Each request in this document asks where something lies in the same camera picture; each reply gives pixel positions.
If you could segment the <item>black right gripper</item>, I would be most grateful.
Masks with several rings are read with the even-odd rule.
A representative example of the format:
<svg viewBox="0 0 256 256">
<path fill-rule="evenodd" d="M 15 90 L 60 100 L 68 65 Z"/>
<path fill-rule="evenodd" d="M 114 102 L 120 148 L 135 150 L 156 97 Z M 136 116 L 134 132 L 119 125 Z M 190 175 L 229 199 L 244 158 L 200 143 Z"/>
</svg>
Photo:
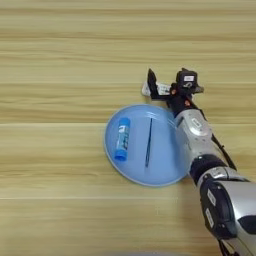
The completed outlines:
<svg viewBox="0 0 256 256">
<path fill-rule="evenodd" d="M 167 106 L 172 110 L 174 116 L 185 110 L 197 109 L 196 104 L 192 100 L 195 93 L 203 93 L 204 87 L 187 88 L 172 83 L 171 85 L 156 85 L 156 76 L 152 69 L 148 70 L 147 84 L 150 90 L 150 97 L 156 99 L 158 93 L 160 96 L 166 96 Z"/>
</svg>

